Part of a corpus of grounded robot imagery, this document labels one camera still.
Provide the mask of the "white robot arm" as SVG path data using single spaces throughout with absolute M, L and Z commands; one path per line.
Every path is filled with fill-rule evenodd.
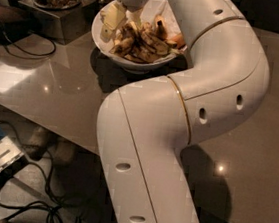
M 231 0 L 168 2 L 191 68 L 120 87 L 98 113 L 118 223 L 199 223 L 180 152 L 240 125 L 268 89 L 263 47 Z

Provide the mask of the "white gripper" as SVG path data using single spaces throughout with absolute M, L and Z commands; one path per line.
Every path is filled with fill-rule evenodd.
M 133 21 L 137 25 L 140 25 L 142 23 L 141 15 L 143 12 L 141 8 L 144 7 L 147 2 L 148 0 L 117 0 L 110 3 L 107 11 L 104 13 L 104 21 L 101 30 L 102 40 L 109 41 L 126 16 L 129 21 Z

